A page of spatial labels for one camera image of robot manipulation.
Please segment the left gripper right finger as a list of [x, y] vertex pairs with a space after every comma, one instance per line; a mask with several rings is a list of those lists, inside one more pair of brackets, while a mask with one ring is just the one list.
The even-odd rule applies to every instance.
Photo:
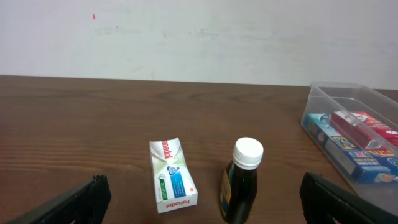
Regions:
[[307, 224], [397, 223], [396, 215], [349, 193], [315, 173], [305, 173], [300, 186], [300, 198]]

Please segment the red medicine box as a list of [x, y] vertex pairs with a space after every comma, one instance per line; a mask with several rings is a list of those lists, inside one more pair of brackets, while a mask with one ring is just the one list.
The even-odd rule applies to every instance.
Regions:
[[397, 131], [364, 111], [352, 111], [351, 114], [352, 116], [349, 116], [341, 111], [335, 111], [331, 115], [330, 125], [345, 138], [358, 143], [363, 149], [378, 149], [386, 145], [378, 141], [373, 134], [361, 128], [360, 123], [364, 123], [397, 147]]

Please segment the dark bottle white cap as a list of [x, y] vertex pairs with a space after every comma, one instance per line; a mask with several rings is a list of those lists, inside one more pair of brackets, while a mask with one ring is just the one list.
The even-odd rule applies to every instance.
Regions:
[[220, 189], [220, 213], [227, 223], [247, 221], [257, 194], [257, 168], [263, 153], [262, 144], [254, 138], [242, 137], [235, 142]]

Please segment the blue Kool Fever box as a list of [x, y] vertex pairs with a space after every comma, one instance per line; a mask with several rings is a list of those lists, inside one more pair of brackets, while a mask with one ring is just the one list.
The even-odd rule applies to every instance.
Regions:
[[330, 125], [330, 115], [305, 115], [303, 126], [343, 172], [360, 184], [397, 182], [397, 156], [383, 148], [361, 149]]

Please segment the white Panadol box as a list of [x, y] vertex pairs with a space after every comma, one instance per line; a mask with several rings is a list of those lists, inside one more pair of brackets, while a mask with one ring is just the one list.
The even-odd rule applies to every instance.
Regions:
[[198, 191], [179, 138], [152, 141], [149, 149], [157, 211], [165, 213], [196, 205]]

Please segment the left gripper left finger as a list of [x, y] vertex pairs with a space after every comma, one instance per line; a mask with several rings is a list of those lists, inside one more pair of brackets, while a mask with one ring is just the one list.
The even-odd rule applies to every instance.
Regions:
[[110, 201], [107, 177], [96, 175], [83, 185], [62, 193], [8, 224], [101, 224]]

